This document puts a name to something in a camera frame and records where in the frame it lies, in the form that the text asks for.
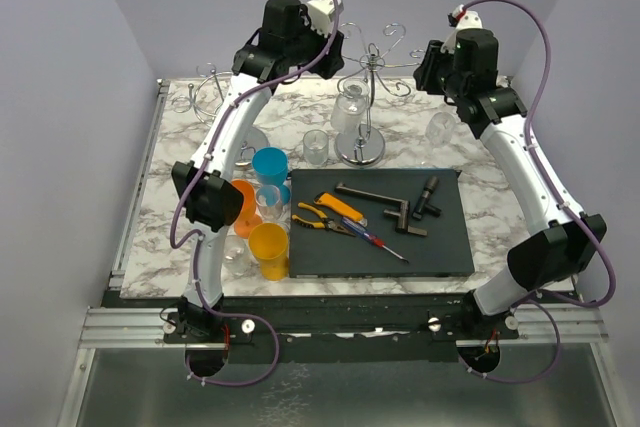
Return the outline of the clear stemless wine glass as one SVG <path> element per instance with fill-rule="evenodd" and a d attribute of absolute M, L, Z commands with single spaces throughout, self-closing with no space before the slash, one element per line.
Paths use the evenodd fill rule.
<path fill-rule="evenodd" d="M 369 107 L 369 86 L 360 79 L 346 79 L 339 87 L 330 123 L 340 134 L 355 132 Z"/>

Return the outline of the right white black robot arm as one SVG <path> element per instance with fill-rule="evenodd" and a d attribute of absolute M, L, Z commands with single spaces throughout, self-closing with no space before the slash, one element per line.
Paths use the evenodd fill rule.
<path fill-rule="evenodd" d="M 525 132 L 527 109 L 510 87 L 497 83 L 499 43 L 493 32 L 462 29 L 428 43 L 413 78 L 418 90 L 441 95 L 503 171 L 526 221 L 529 238 L 507 254 L 507 265 L 467 295 L 460 326 L 480 339 L 532 292 L 584 271 L 607 226 L 567 192 L 546 157 Z"/>

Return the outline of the tall chrome wine glass rack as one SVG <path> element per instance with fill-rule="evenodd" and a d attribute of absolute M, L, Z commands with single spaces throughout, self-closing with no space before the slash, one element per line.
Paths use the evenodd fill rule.
<path fill-rule="evenodd" d="M 362 29 L 354 22 L 345 22 L 340 25 L 344 39 L 352 37 L 355 30 L 360 39 L 363 53 L 359 57 L 349 57 L 343 55 L 344 60 L 348 60 L 358 65 L 357 70 L 341 78 L 338 81 L 337 89 L 340 94 L 344 92 L 344 84 L 351 86 L 352 80 L 358 79 L 368 88 L 367 100 L 369 105 L 365 111 L 365 116 L 357 125 L 355 131 L 351 133 L 338 133 L 334 142 L 334 151 L 338 160 L 347 166 L 354 168 L 369 168 L 378 164 L 385 154 L 386 141 L 379 129 L 372 125 L 372 107 L 376 100 L 378 87 L 384 92 L 396 98 L 406 98 L 412 88 L 407 82 L 399 79 L 393 87 L 389 87 L 381 76 L 385 69 L 403 69 L 417 67 L 424 57 L 423 49 L 415 49 L 409 53 L 411 61 L 403 64 L 393 64 L 386 61 L 386 57 L 398 46 L 406 37 L 406 27 L 400 23 L 393 22 L 383 28 L 383 35 L 394 38 L 393 43 L 385 50 L 381 50 L 374 42 L 367 42 Z"/>

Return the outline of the small clear wine glass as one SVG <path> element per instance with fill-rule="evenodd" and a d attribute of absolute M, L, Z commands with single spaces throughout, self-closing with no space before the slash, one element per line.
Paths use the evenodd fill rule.
<path fill-rule="evenodd" d="M 278 221 L 283 212 L 281 193 L 278 187 L 263 185 L 255 194 L 256 206 L 261 217 L 267 222 Z"/>

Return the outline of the clear tumbler centre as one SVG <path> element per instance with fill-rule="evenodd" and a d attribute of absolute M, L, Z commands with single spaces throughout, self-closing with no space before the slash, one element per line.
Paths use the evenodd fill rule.
<path fill-rule="evenodd" d="M 303 156 L 312 166 L 323 166 L 329 155 L 329 137 L 326 132 L 314 129 L 303 136 Z"/>

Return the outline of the blue plastic goblet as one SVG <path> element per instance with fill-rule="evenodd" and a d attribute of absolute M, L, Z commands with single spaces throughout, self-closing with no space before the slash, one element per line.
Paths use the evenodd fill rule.
<path fill-rule="evenodd" d="M 285 181 L 289 174 L 288 157 L 276 147 L 258 150 L 252 158 L 252 167 L 261 185 L 270 185 L 279 189 L 282 203 L 290 202 L 291 192 Z"/>

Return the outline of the black t-shaped tool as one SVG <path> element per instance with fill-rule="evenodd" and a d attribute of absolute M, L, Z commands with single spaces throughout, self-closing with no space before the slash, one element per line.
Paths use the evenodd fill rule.
<path fill-rule="evenodd" d="M 431 204 L 431 197 L 433 196 L 438 184 L 439 179 L 437 176 L 431 176 L 427 179 L 422 193 L 411 214 L 413 219 L 421 220 L 424 215 L 429 215 L 435 218 L 439 218 L 441 216 L 442 211 Z"/>

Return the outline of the yellow utility knife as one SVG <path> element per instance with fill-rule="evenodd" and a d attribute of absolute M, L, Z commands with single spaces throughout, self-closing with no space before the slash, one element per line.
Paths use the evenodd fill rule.
<path fill-rule="evenodd" d="M 318 194 L 314 198 L 314 204 L 317 206 L 327 207 L 340 216 L 346 217 L 363 227 L 367 226 L 367 219 L 360 211 L 328 192 L 321 192 Z"/>

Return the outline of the red blue screwdriver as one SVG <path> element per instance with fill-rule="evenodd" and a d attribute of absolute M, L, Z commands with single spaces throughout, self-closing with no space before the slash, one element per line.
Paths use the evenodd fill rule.
<path fill-rule="evenodd" d="M 400 254 L 398 254 L 397 252 L 389 248 L 379 237 L 372 234 L 369 230 L 367 230 L 361 224 L 347 217 L 343 217 L 341 219 L 341 223 L 346 229 L 348 229 L 349 231 L 351 231 L 361 239 L 365 240 L 370 245 L 373 245 L 375 247 L 378 247 L 380 249 L 387 251 L 388 253 L 392 254 L 393 256 L 395 256 L 397 259 L 399 259 L 404 263 L 409 263 L 409 261 L 405 257 L 401 256 Z"/>

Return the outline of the dark grey tray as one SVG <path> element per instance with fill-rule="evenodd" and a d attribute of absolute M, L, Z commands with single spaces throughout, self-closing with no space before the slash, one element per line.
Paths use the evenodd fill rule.
<path fill-rule="evenodd" d="M 425 213 L 410 225 L 427 231 L 425 237 L 397 232 L 393 218 L 384 215 L 392 205 L 337 193 L 339 183 L 361 191 L 416 203 L 429 178 L 438 179 L 428 204 L 441 210 L 434 217 Z M 310 221 L 316 216 L 298 204 L 310 205 L 328 193 L 360 212 L 367 229 L 381 238 L 397 255 L 357 237 L 329 230 L 304 228 L 296 223 L 290 230 L 290 276 L 292 278 L 387 278 L 467 277 L 474 265 L 465 215 L 453 169 L 296 169 L 291 172 L 291 210 Z"/>

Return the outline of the orange plastic goblet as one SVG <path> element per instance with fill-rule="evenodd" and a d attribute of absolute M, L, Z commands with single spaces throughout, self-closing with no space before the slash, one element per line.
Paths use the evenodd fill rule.
<path fill-rule="evenodd" d="M 234 232 L 237 236 L 248 239 L 252 230 L 262 223 L 262 218 L 256 213 L 255 189 L 248 181 L 241 179 L 234 179 L 232 185 L 243 196 L 239 216 L 233 224 Z"/>

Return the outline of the yellow plastic cup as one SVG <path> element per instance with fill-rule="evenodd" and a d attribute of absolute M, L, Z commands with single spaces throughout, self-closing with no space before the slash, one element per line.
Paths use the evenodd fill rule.
<path fill-rule="evenodd" d="M 251 231 L 248 245 L 264 278 L 279 281 L 288 276 L 289 237 L 281 226 L 260 224 Z"/>

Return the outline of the clear glass near front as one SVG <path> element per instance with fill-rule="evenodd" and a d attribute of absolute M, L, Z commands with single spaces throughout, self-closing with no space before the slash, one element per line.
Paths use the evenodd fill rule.
<path fill-rule="evenodd" d="M 226 237 L 223 266 L 233 275 L 244 275 L 250 268 L 250 256 L 245 240 L 236 235 Z"/>

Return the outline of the long black metal bracket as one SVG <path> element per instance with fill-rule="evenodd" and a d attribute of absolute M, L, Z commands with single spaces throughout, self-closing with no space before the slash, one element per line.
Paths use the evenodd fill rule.
<path fill-rule="evenodd" d="M 413 227 L 409 222 L 409 207 L 410 202 L 408 200 L 399 199 L 395 197 L 389 197 L 372 192 L 366 192 L 359 189 L 348 187 L 346 184 L 339 182 L 335 185 L 334 191 L 347 196 L 360 198 L 386 206 L 383 210 L 383 215 L 388 218 L 393 218 L 396 222 L 395 231 L 400 234 L 409 234 L 419 237 L 426 237 L 428 232 L 424 229 Z"/>

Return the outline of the aluminium frame rail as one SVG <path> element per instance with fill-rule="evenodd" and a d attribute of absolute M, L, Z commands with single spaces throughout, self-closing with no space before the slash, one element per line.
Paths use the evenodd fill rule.
<path fill-rule="evenodd" d="M 81 329 L 81 349 L 162 348 L 165 322 L 158 308 L 91 308 Z M 504 328 L 501 346 L 606 343 L 609 334 L 601 313 L 566 304 L 524 305 L 515 312 L 517 329 Z"/>

